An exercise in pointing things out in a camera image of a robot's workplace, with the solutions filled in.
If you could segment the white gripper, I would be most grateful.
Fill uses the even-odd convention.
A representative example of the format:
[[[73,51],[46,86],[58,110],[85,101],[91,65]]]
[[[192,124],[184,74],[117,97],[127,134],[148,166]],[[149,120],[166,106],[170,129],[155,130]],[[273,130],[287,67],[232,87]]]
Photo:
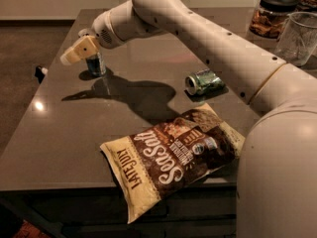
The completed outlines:
[[[90,28],[80,30],[78,37],[79,39],[60,56],[60,61],[64,65],[71,65],[96,55],[100,46],[115,49],[124,44],[114,32],[110,11],[100,14]]]

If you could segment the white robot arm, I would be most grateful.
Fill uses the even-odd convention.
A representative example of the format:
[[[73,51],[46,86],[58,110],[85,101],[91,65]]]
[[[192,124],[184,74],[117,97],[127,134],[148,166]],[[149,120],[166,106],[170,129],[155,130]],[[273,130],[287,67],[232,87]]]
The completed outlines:
[[[317,238],[317,79],[188,9],[129,0],[98,16],[65,64],[161,30],[175,35],[261,119],[244,143],[237,238]]]

